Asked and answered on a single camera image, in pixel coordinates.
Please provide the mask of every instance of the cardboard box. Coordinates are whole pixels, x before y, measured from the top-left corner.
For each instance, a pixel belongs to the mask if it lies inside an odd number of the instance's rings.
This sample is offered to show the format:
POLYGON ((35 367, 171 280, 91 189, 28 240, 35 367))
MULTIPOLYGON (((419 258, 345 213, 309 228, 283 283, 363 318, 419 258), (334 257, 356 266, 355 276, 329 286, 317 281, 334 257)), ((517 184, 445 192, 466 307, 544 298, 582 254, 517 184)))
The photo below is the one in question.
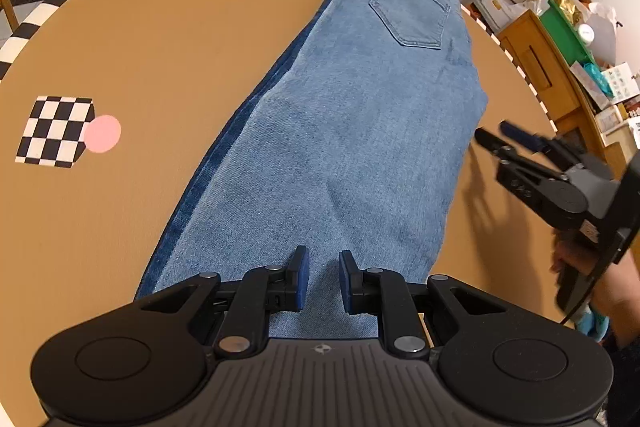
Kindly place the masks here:
POLYGON ((640 94, 638 83, 633 78, 631 68, 626 62, 603 71, 602 74, 613 91, 613 103, 624 102, 640 94))

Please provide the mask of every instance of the pink circle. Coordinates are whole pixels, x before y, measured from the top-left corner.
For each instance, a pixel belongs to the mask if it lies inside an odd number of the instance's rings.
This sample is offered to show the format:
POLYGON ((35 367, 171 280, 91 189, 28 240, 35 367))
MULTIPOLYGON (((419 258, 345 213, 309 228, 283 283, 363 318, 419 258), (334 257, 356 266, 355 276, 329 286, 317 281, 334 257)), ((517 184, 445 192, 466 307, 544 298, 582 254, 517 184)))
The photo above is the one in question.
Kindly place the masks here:
POLYGON ((91 152, 107 152, 120 139, 120 122, 102 114, 84 126, 84 144, 91 152))

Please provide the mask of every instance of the metal rivet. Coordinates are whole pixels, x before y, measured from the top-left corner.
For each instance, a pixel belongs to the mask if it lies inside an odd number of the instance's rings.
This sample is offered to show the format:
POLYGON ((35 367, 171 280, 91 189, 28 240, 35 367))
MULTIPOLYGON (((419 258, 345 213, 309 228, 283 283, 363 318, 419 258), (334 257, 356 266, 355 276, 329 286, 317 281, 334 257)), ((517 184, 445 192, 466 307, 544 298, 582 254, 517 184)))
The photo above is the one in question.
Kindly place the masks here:
POLYGON ((406 353, 417 353, 421 349, 424 349, 426 343, 424 340, 419 339, 418 337, 412 337, 411 335, 407 337, 399 337, 394 342, 394 346, 396 349, 400 351, 404 351, 406 353))
POLYGON ((251 342, 244 337, 225 337, 218 345, 228 353, 242 353, 249 349, 251 342))

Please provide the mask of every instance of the logo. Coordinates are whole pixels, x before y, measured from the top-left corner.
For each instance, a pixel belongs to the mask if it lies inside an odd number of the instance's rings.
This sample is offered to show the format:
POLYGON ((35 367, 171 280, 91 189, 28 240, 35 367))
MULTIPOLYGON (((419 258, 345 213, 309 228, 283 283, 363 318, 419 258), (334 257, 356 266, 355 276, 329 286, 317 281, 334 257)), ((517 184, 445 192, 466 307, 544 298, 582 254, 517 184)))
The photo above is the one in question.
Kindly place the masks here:
POLYGON ((333 347, 327 346, 326 344, 318 344, 316 347, 314 347, 314 351, 319 355, 326 355, 332 349, 333 347))

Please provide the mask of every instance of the denim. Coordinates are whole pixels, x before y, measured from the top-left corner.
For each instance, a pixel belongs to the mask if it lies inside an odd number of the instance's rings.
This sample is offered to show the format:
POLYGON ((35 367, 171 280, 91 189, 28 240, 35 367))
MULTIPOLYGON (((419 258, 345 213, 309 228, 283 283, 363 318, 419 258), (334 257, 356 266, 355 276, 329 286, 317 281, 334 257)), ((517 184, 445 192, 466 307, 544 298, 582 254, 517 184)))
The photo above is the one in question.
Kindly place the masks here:
POLYGON ((344 313, 338 253, 424 281, 485 107, 459 1, 325 0, 207 152, 137 296, 306 245, 305 309, 271 336, 376 336, 344 313))

